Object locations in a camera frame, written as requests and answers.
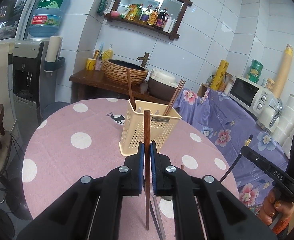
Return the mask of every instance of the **wall mirror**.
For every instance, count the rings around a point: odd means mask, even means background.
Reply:
[[[141,4],[143,4],[141,15],[143,15],[145,11],[153,11],[156,7],[158,7],[159,12],[167,8],[166,23],[164,24],[164,27],[168,23],[170,23],[171,27],[168,29],[168,25],[167,29],[156,28],[154,25],[147,24],[146,22],[142,21],[141,17],[132,17],[129,19],[127,17],[121,17],[121,15],[119,16],[119,14],[122,14],[123,12],[129,12],[130,6]],[[111,9],[111,13],[108,13],[106,17],[108,21],[117,20],[128,22],[129,24],[134,24],[143,28],[154,30],[168,36],[170,40],[174,40],[179,38],[177,31],[186,12],[187,6],[191,5],[192,2],[190,0],[115,0]]]

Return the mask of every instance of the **deer print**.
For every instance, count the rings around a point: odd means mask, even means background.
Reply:
[[[122,115],[115,117],[113,113],[108,113],[106,116],[111,117],[116,123],[124,124],[124,122],[122,121],[125,120],[125,117],[123,117]]]

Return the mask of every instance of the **pink tablecloth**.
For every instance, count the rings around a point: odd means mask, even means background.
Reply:
[[[33,218],[45,210],[80,177],[105,176],[123,165],[118,142],[128,102],[122,99],[80,101],[57,111],[34,133],[23,164],[25,198]],[[229,168],[219,150],[198,130],[180,120],[160,152],[172,165],[192,176],[220,179]],[[232,173],[223,185],[238,197]],[[124,197],[119,239],[158,239],[152,219],[145,230],[145,196]],[[175,239],[172,202],[158,198],[168,240]]]

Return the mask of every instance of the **vessel sink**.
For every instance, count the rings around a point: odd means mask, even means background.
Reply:
[[[105,77],[121,85],[128,84],[127,68],[130,69],[130,82],[134,86],[143,83],[148,75],[147,69],[126,61],[108,59],[103,63]]]

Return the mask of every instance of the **blue flower print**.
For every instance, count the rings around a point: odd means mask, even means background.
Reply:
[[[203,135],[205,135],[206,137],[211,138],[211,137],[213,136],[213,128],[204,127],[204,128],[201,130],[201,133],[202,133]]]
[[[277,143],[271,136],[265,132],[260,132],[257,135],[258,143],[258,150],[261,152],[267,148],[269,151],[273,151],[277,147]]]
[[[219,95],[218,99],[219,99],[220,102],[222,100],[224,100],[224,99],[229,99],[229,97],[226,94],[222,93],[222,92],[218,92],[218,95]]]

